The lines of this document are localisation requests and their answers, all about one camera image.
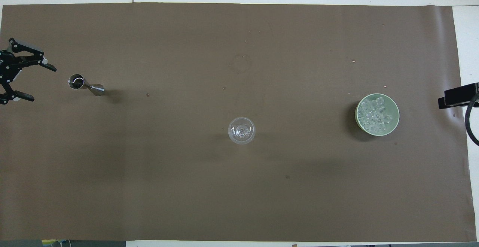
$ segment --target bowl rim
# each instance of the bowl rim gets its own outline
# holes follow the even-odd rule
[[[383,97],[389,98],[389,99],[393,102],[394,106],[396,106],[396,109],[397,109],[397,123],[396,123],[396,125],[394,126],[394,128],[393,128],[391,131],[389,131],[389,132],[387,132],[387,133],[385,133],[385,134],[373,134],[373,133],[370,133],[370,132],[366,131],[366,129],[364,129],[364,127],[359,123],[359,119],[358,119],[358,109],[359,109],[359,105],[361,105],[361,102],[363,102],[366,98],[368,98],[368,97],[370,97],[370,96],[372,96],[372,95],[382,95]],[[356,106],[356,110],[354,111],[354,118],[356,118],[356,123],[358,124],[358,126],[361,128],[362,131],[364,131],[364,132],[366,132],[366,133],[368,133],[368,134],[370,134],[370,135],[372,135],[372,136],[382,137],[382,136],[385,136],[385,135],[389,135],[390,133],[392,133],[392,131],[394,131],[394,130],[396,129],[397,125],[399,124],[399,120],[400,120],[400,118],[401,118],[401,113],[400,113],[399,107],[397,106],[397,104],[396,104],[396,102],[394,101],[394,99],[388,97],[388,96],[385,95],[385,94],[381,94],[381,93],[379,93],[379,92],[375,92],[374,94],[366,95],[365,97],[363,97],[363,99],[361,99],[361,101],[360,101],[360,102],[358,103],[358,105]]]

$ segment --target green bowl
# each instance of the green bowl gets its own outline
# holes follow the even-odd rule
[[[378,97],[383,97],[384,98],[384,107],[386,108],[386,111],[388,112],[388,114],[393,118],[393,120],[390,122],[390,123],[387,123],[385,125],[386,127],[386,131],[385,133],[381,133],[381,134],[374,134],[374,133],[371,133],[371,132],[368,132],[366,131],[366,129],[364,129],[363,127],[363,124],[359,121],[358,119],[358,109],[359,109],[359,105],[361,104],[361,102],[363,102],[364,100],[374,100]],[[399,108],[397,107],[396,103],[394,102],[394,100],[392,100],[390,97],[388,97],[387,95],[383,95],[383,94],[371,94],[371,95],[366,95],[363,99],[361,99],[361,101],[358,103],[358,105],[356,106],[356,111],[354,111],[354,117],[356,118],[356,123],[359,125],[359,127],[366,133],[370,134],[370,135],[373,135],[373,136],[385,136],[387,134],[390,134],[392,131],[394,131],[394,129],[396,129],[397,127],[397,124],[399,123]]]

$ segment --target clear glass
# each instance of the clear glass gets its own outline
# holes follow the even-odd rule
[[[236,144],[250,143],[256,133],[253,122],[246,117],[238,117],[231,121],[228,127],[228,135]]]

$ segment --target brown mat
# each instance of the brown mat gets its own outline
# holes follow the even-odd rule
[[[451,7],[4,6],[9,37],[58,72],[25,68],[35,102],[0,107],[2,240],[476,240],[462,112],[437,108]],[[354,122],[373,92],[400,108],[385,137]]]

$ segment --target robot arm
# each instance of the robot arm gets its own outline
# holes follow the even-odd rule
[[[13,37],[9,39],[10,45],[7,49],[0,51],[0,84],[5,89],[4,94],[0,94],[0,104],[5,105],[9,100],[25,99],[34,101],[34,97],[24,92],[15,91],[10,87],[10,83],[17,79],[22,68],[31,65],[40,65],[51,71],[57,71],[55,66],[48,63],[44,57],[43,51],[26,42],[16,41]],[[13,53],[26,51],[31,56],[15,56]]]

